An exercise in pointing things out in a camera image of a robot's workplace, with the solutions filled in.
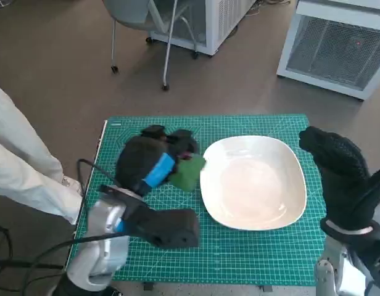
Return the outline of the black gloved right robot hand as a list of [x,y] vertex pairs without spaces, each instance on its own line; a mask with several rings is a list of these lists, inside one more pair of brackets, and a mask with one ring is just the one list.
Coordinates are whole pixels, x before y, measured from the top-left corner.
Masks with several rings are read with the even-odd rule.
[[371,226],[380,203],[380,169],[370,174],[358,146],[314,126],[299,133],[299,146],[320,172],[327,219],[348,231]]

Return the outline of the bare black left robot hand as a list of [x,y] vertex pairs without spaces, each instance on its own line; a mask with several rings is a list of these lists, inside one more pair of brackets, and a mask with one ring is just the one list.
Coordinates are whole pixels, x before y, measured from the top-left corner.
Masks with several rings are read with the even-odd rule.
[[192,131],[179,129],[167,134],[164,126],[151,125],[125,143],[115,179],[120,187],[139,196],[165,183],[191,192],[205,164]]

